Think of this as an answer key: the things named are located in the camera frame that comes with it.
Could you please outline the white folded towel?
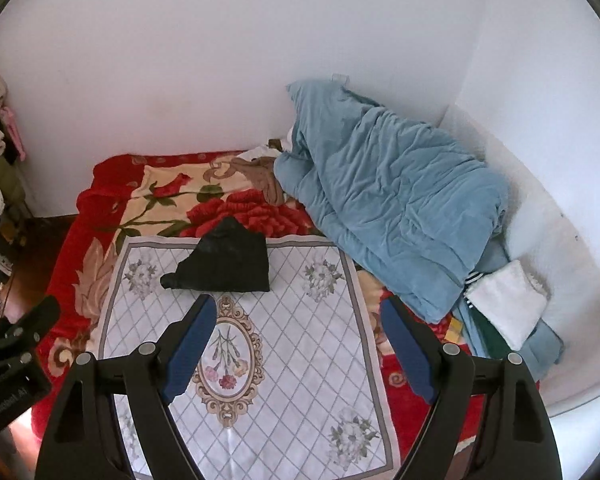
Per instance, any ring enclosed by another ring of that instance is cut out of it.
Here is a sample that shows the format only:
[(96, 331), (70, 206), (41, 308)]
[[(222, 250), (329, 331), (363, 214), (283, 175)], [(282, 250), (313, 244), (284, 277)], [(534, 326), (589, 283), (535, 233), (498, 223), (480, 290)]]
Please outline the white folded towel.
[(464, 296), (509, 348), (520, 350), (538, 325), (550, 295), (519, 260), (513, 260), (469, 285)]

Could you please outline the light blue duvet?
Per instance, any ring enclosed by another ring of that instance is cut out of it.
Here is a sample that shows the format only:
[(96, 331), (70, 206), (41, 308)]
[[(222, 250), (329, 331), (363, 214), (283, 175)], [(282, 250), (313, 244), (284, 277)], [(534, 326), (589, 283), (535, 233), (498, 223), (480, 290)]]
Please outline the light blue duvet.
[[(486, 356), (464, 292), (509, 263), (498, 238), (506, 180), (449, 133), (335, 81), (299, 80), (287, 91), (296, 121), (274, 164), (283, 190), (421, 320), (457, 316), (471, 350)], [(510, 349), (535, 379), (562, 350), (542, 316), (522, 348)]]

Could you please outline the white quilted floral mat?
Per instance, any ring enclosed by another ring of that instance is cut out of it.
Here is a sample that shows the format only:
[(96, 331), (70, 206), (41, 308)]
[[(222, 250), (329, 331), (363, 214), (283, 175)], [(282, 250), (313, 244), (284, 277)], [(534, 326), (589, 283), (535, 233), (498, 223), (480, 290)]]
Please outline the white quilted floral mat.
[(266, 292), (219, 292), (170, 411), (207, 479), (389, 479), (396, 430), (354, 264), (317, 236), (268, 242)]

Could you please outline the red floral blanket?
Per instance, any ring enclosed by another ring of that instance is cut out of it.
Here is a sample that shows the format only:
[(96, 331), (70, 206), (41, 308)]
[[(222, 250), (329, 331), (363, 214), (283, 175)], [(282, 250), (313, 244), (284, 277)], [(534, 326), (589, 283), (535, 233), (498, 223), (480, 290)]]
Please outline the red floral blanket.
[[(160, 278), (224, 218), (262, 233), (266, 248), (285, 236), (317, 236), (340, 249), (317, 233), (298, 200), (274, 204), (241, 164), (232, 155), (122, 155), (96, 166), (48, 289), (60, 317), (40, 351), (52, 383), (32, 410), (41, 441), (81, 353), (99, 360), (127, 356), (156, 342), (198, 296), (219, 293), (165, 289)], [(468, 479), (559, 474), (552, 430), (524, 359), (512, 352), (498, 360), (470, 356), (449, 337), (452, 318), (426, 325), (354, 268), (398, 439), (400, 466), (389, 479), (441, 479), (462, 454), (470, 457)], [(153, 479), (128, 400), (116, 394), (114, 405), (132, 479)]]

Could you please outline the green folded cloth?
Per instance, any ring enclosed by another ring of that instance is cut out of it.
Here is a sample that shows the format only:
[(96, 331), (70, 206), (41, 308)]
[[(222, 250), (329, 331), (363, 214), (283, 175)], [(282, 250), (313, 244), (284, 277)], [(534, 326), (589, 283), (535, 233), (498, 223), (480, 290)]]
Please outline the green folded cloth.
[(504, 359), (509, 354), (510, 348), (498, 330), (477, 309), (469, 310), (471, 318), (477, 327), (478, 334), (483, 343), (484, 351), (489, 359)]

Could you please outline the black leather jacket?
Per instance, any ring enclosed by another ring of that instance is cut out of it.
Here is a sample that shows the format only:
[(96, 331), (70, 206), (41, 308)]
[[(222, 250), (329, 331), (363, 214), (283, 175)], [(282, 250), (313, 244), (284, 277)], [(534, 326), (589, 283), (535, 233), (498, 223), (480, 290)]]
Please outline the black leather jacket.
[(224, 218), (204, 234), (176, 270), (163, 274), (165, 289), (201, 292), (268, 292), (265, 236), (246, 229), (235, 217)]

